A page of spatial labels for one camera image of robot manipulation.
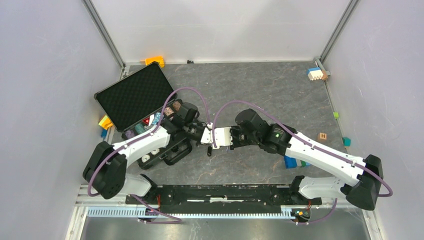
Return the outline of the wooden letter H cube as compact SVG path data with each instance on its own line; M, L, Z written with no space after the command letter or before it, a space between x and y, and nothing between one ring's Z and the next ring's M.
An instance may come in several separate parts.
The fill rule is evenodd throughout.
M317 135L317 140L320 141L320 142L326 141L327 139L328 139L327 134L324 133L324 132L320 132Z

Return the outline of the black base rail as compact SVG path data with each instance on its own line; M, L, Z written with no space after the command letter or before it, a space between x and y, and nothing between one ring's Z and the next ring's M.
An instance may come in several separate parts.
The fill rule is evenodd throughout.
M162 184L141 197L166 214L277 214L281 206L321 205L289 184Z

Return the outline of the yellow orange brick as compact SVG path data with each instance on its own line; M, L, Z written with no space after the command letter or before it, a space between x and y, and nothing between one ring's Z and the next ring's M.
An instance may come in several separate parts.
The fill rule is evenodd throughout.
M113 127L113 123L111 121L111 119L107 116L104 115L100 121L98 122L98 125L103 128L104 130L108 130L110 127Z

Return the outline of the blue green white brick stack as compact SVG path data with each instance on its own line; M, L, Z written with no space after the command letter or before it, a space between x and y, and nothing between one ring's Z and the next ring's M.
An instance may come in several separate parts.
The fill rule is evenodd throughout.
M299 159L289 157L286 155L283 157L283 160L284 160L284 165L286 169L305 168L311 165L310 163L306 161L299 160Z

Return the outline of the black poker chip case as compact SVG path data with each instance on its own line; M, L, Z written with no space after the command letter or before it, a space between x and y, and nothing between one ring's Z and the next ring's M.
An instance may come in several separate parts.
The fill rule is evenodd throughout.
M170 134L168 144L146 154L127 154L129 164L137 162L143 170L160 162L172 166L191 153L193 147L184 133L183 119L196 120L200 114L196 106L177 94L170 96L173 90L160 65L153 62L94 95L125 141L153 129L163 115L161 127Z

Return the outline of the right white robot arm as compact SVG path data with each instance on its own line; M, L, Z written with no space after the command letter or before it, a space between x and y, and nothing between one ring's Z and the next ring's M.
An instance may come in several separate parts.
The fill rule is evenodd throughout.
M257 146L270 154L304 161L331 177L296 176L289 189L295 204L316 198L344 198L363 210L376 208L382 187L382 161L375 155L350 155L306 137L287 125L269 124L249 108L235 118L230 128L231 149Z

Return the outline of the blue white brown brick stack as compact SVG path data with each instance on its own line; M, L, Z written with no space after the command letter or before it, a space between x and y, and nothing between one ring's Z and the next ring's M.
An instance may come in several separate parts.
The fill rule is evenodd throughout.
M316 80L327 80L328 74L325 70L321 70L319 67L313 67L309 68L307 70L307 76L310 81L316 81Z

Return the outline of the teal cube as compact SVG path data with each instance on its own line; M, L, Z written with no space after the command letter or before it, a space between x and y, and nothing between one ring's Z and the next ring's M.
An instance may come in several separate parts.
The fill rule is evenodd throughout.
M351 142L352 140L349 137L342 137L342 142L345 148L350 147L351 146Z

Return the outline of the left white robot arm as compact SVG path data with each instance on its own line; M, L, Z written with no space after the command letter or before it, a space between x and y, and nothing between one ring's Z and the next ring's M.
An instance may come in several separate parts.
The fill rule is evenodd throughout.
M145 176L128 173L128 168L142 159L145 168L154 166L165 151L176 146L176 140L208 143L205 137L212 124L198 120L194 105L183 103L175 113L160 116L161 122L142 134L115 144L102 141L96 145L82 174L88 182L89 196L108 200L129 194L151 204L157 198L157 190Z

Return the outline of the small blue block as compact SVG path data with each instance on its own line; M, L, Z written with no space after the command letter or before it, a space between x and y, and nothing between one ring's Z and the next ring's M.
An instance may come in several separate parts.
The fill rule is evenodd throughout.
M107 136L107 134L108 134L108 130L107 130L107 129L102 129L102 130L101 130L100 137L101 137L102 139L105 139L105 138L106 138L106 136Z

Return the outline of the orange toy brick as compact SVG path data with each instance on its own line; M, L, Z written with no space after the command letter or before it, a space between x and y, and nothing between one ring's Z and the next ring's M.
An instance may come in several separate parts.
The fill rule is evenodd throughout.
M165 60L162 56L149 57L144 60L145 65L157 63L161 68L165 67Z

